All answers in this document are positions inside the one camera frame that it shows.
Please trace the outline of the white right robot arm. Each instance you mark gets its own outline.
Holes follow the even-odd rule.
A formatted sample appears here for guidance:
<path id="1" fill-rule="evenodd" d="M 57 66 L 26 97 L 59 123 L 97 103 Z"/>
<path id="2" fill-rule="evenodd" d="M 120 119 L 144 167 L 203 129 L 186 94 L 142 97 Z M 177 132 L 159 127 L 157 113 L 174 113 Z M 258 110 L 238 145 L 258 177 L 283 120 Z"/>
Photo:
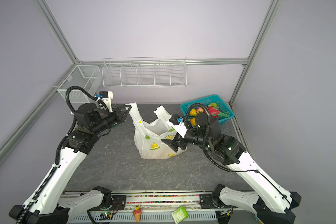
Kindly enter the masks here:
<path id="1" fill-rule="evenodd" d="M 201 113 L 193 126 L 188 118 L 178 114 L 169 116 L 168 125 L 176 131 L 172 140 L 163 140 L 174 151 L 196 145 L 218 168 L 238 174 L 252 192 L 233 190 L 218 185 L 211 194 L 211 207 L 232 206 L 249 211 L 264 224 L 292 224 L 296 216 L 292 210 L 300 205 L 297 192 L 284 189 L 274 181 L 234 137 L 221 132 L 219 122 L 209 114 Z"/>

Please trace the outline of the white plastic bag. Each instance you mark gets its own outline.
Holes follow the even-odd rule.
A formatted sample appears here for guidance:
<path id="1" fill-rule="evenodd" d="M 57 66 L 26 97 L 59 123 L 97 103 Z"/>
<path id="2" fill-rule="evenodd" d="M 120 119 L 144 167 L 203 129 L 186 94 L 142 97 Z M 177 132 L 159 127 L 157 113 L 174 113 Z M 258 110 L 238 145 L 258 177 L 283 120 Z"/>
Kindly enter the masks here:
<path id="1" fill-rule="evenodd" d="M 134 142 L 140 153 L 141 158 L 147 160 L 164 160 L 183 153 L 182 149 L 175 152 L 170 146 L 162 140 L 173 140 L 177 131 L 168 125 L 171 118 L 164 106 L 159 106 L 154 113 L 157 119 L 147 123 L 140 115 L 136 103 L 130 104 L 129 114 L 135 127 Z"/>

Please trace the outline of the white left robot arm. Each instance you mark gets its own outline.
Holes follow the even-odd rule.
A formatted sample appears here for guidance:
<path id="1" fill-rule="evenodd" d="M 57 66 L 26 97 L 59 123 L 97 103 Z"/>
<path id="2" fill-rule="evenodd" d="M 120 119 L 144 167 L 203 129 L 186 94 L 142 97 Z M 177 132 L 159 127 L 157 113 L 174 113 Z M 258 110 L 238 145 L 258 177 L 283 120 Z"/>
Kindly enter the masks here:
<path id="1" fill-rule="evenodd" d="M 51 169 L 22 205 L 12 207 L 9 216 L 18 224 L 66 224 L 92 208 L 110 209 L 114 201 L 111 191 L 104 187 L 95 187 L 65 203 L 59 199 L 101 134 L 123 123 L 131 108 L 124 105 L 109 111 L 98 108 L 95 103 L 86 103 L 73 110 L 73 124 L 59 143 Z"/>

